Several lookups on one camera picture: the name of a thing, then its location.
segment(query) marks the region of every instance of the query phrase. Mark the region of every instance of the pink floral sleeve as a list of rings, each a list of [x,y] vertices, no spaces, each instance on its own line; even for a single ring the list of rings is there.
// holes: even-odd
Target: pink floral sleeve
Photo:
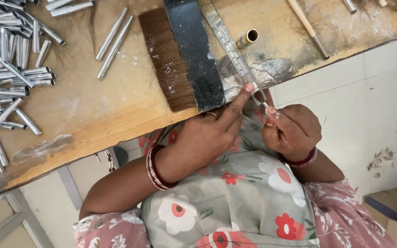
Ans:
[[[140,209],[93,214],[73,225],[76,248],[150,248]]]
[[[356,199],[348,179],[334,183],[305,183],[303,186],[313,207],[321,247],[397,247]]]

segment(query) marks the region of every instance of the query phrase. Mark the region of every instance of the bangle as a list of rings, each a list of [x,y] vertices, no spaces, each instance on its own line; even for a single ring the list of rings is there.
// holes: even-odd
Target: bangle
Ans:
[[[316,155],[317,155],[317,154],[318,154],[318,149],[317,149],[316,147],[314,147],[314,148],[310,151],[309,156],[307,156],[307,158],[306,158],[305,160],[303,160],[303,161],[298,161],[298,162],[294,162],[294,161],[287,160],[287,159],[283,156],[283,154],[281,154],[281,153],[280,153],[279,155],[280,155],[280,158],[281,158],[286,164],[288,164],[289,166],[294,167],[294,168],[302,168],[302,167],[306,167],[306,166],[311,165],[311,164],[313,163],[313,161],[315,161]]]
[[[148,174],[151,183],[157,189],[166,191],[168,189],[172,189],[173,187],[175,187],[178,182],[168,183],[165,180],[163,180],[160,177],[159,173],[157,172],[156,163],[155,163],[156,153],[160,151],[160,149],[163,149],[164,147],[165,146],[163,145],[156,145],[148,152],[148,155],[146,156],[146,173]]]

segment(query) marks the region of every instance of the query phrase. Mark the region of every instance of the wooden workbench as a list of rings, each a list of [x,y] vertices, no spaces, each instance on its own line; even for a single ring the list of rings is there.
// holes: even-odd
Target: wooden workbench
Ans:
[[[162,6],[161,0],[102,0],[96,8],[58,18],[45,10],[46,1],[41,3],[29,9],[66,44],[53,43],[44,62],[57,74],[56,86],[35,87],[22,105],[42,135],[0,129],[11,161],[0,173],[0,191],[198,113],[172,113],[154,76],[137,14]],[[376,2],[350,15],[341,0],[306,0],[302,9],[331,54],[322,60],[285,0],[215,0],[214,5],[235,39],[250,28],[258,30],[259,40],[243,53],[264,88],[397,39],[397,12]],[[105,78],[98,80],[102,63],[95,54],[124,6],[136,18]],[[233,68],[211,32],[209,37],[230,87]]]

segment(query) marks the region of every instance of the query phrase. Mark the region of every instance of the ruler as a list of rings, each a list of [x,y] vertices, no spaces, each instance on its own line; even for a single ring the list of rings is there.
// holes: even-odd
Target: ruler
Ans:
[[[212,31],[214,32],[224,51],[228,55],[238,74],[242,78],[246,79],[247,82],[253,83],[255,86],[255,91],[259,90],[263,96],[263,99],[266,100],[266,95],[259,87],[257,79],[252,73],[251,68],[248,66],[246,60],[243,58],[243,55],[235,44],[234,39],[228,31],[228,28],[226,28],[223,20],[220,18],[217,11],[215,10],[214,5],[211,3],[210,0],[198,0],[198,4],[200,5],[201,13],[205,17],[209,26],[211,26]],[[264,101],[258,101],[255,97],[254,99],[257,105],[259,105],[260,103],[266,104]]]

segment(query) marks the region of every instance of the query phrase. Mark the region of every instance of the brown hair bundle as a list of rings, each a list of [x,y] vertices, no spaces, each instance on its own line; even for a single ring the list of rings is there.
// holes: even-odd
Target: brown hair bundle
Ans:
[[[146,48],[156,70],[163,95],[173,112],[196,106],[186,66],[180,56],[164,8],[139,15]]]

